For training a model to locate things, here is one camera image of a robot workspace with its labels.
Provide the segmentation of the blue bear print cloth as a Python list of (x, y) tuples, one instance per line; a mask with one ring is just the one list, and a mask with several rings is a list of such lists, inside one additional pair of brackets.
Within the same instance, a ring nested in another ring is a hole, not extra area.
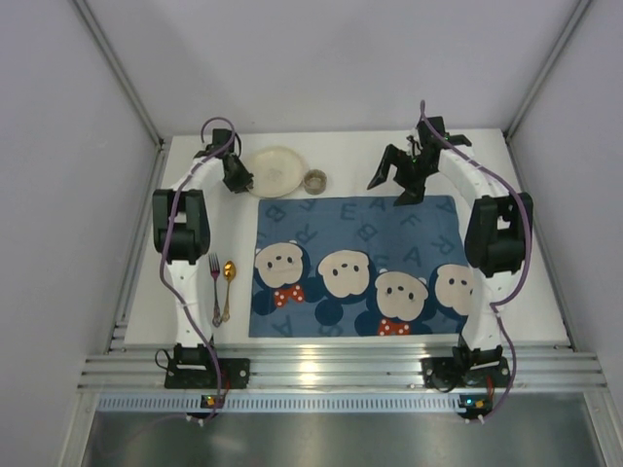
[(474, 291), (449, 196), (259, 204), (252, 338), (453, 335)]

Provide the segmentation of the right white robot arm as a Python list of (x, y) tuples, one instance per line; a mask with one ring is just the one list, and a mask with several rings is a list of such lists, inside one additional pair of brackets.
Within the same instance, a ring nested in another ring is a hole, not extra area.
[(474, 158), (471, 141), (451, 135), (440, 117), (423, 117), (408, 137), (410, 147), (389, 144), (369, 183), (384, 183), (396, 170), (394, 182), (403, 190), (398, 205), (423, 201), (426, 181), (445, 176), (456, 188), (471, 213), (466, 224), (463, 250), (474, 285), (461, 292), (456, 280), (438, 272), (435, 289), (447, 289), (466, 305), (466, 323), (453, 354), (466, 370), (486, 368), (502, 359), (505, 337), (501, 312), (522, 290), (531, 263), (533, 202), (501, 176)]

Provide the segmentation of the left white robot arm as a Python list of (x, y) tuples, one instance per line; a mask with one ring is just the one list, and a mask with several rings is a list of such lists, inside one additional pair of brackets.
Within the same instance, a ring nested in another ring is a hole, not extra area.
[(175, 348), (193, 356), (191, 366), (206, 365), (215, 358), (212, 331), (220, 323), (219, 318), (207, 317), (200, 291), (211, 243), (206, 196), (218, 185), (234, 194), (253, 187), (253, 174), (240, 158), (241, 139), (233, 126), (215, 128), (211, 139), (201, 143), (186, 173), (152, 194), (160, 280), (175, 303)]

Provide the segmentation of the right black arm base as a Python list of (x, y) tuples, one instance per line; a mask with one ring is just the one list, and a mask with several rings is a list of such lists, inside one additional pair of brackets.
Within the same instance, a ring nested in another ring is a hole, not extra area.
[(428, 357), (421, 360), (426, 388), (448, 393), (457, 388), (486, 388), (506, 386), (510, 382), (510, 367), (502, 355), (502, 347), (471, 350), (464, 342), (452, 348), (448, 357)]

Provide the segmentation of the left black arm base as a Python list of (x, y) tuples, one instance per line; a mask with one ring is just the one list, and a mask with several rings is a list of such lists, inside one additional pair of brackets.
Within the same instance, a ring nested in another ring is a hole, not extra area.
[[(247, 358), (218, 358), (222, 389), (245, 389), (250, 379), (250, 360)], [(167, 364), (166, 389), (217, 389), (216, 369), (210, 355), (201, 363), (170, 360)]]

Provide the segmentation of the cream round plate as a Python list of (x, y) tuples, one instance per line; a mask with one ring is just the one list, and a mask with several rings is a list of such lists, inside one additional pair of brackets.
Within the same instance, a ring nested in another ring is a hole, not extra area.
[(249, 193), (257, 198), (281, 198), (294, 192), (302, 183), (307, 164), (294, 150), (273, 146), (244, 159), (253, 175)]

